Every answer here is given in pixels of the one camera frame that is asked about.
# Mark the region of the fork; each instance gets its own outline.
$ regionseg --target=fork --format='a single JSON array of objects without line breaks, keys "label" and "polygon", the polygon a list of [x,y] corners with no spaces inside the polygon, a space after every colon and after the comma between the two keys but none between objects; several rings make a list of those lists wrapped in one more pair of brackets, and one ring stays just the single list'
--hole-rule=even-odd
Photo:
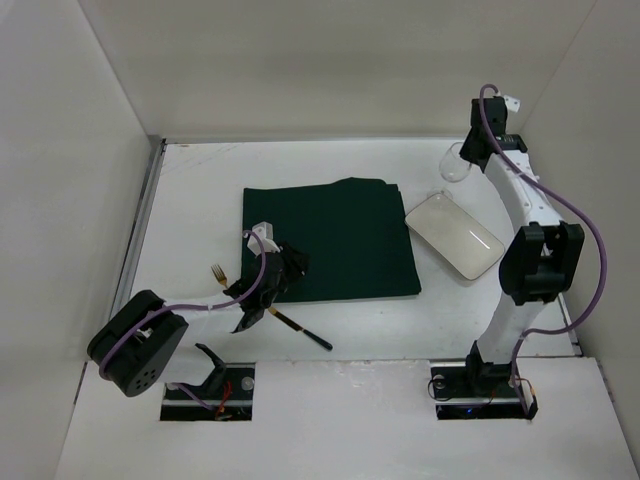
[{"label": "fork", "polygon": [[[228,286],[229,282],[227,280],[227,276],[224,274],[224,270],[222,270],[222,267],[220,267],[220,265],[217,265],[217,264],[216,265],[212,265],[211,266],[211,272],[213,272],[213,276],[216,277],[216,280],[220,285],[222,285],[224,288],[229,288],[229,286]],[[326,340],[320,338],[315,333],[310,332],[309,330],[307,330],[303,326],[298,325],[296,322],[291,320],[289,317],[287,317],[283,313],[279,312],[275,307],[269,307],[268,310],[269,310],[269,313],[271,315],[276,317],[278,320],[280,320],[282,323],[284,323],[289,328],[292,328],[296,332],[304,333],[307,337],[309,337],[311,340],[316,342],[318,345],[320,345],[325,350],[327,350],[329,352],[331,350],[333,350],[333,345],[331,345],[329,342],[327,342]]]}]

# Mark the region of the white plate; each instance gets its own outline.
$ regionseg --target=white plate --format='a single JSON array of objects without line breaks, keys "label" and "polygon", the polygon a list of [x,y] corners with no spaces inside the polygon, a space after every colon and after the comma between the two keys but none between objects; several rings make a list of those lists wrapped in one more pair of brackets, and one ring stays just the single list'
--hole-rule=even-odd
[{"label": "white plate", "polygon": [[469,280],[486,272],[504,253],[500,240],[441,193],[414,208],[405,222]]}]

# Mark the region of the cable connector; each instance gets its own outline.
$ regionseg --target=cable connector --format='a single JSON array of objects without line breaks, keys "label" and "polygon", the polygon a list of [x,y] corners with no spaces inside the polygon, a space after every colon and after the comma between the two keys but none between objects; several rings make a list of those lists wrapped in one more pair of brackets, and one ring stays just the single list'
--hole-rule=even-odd
[{"label": "cable connector", "polygon": [[510,97],[509,95],[502,95],[502,98],[504,98],[504,103],[507,107],[507,110],[513,113],[518,113],[518,110],[520,110],[520,99],[516,97]]},{"label": "cable connector", "polygon": [[[276,253],[280,251],[280,247],[276,245],[276,242],[273,241],[273,225],[268,222],[261,222],[257,225],[254,225],[251,229],[253,233],[255,233],[260,240],[262,241],[262,245],[264,246],[264,251],[267,253]],[[247,242],[247,247],[251,250],[256,256],[260,255],[260,246],[258,245],[255,237],[250,237]]]}]

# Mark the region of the white floor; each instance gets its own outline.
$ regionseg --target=white floor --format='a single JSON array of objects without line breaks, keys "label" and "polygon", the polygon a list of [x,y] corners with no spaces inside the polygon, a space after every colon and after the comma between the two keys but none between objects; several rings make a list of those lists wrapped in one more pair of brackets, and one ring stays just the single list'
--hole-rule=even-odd
[{"label": "white floor", "polygon": [[254,418],[159,422],[91,365],[58,480],[637,479],[594,360],[522,359],[540,411],[438,421],[426,361],[260,362]]},{"label": "white floor", "polygon": [[[394,139],[169,145],[133,291],[208,296],[221,288],[209,266],[240,271],[242,191],[334,182],[345,177],[397,183],[408,212],[445,185],[438,163],[452,139]],[[505,245],[513,231],[493,185],[474,167],[447,184],[454,201]],[[237,335],[201,338],[226,361],[458,358],[488,325],[498,302],[497,265],[465,281],[420,238],[412,244],[422,293],[415,298],[283,305],[282,311],[333,343],[325,352],[267,315]],[[560,328],[559,303],[536,322]],[[569,337],[532,336],[524,356],[572,356]]]}]

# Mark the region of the dark green napkin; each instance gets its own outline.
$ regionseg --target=dark green napkin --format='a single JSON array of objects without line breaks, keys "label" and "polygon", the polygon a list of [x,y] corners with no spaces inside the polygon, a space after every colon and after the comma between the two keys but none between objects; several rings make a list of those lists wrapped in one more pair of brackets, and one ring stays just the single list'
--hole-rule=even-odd
[{"label": "dark green napkin", "polygon": [[[329,185],[245,188],[242,226],[267,221],[276,242],[311,255],[305,278],[278,303],[398,297],[420,293],[397,185],[347,178]],[[245,275],[254,255],[242,249]]]}]

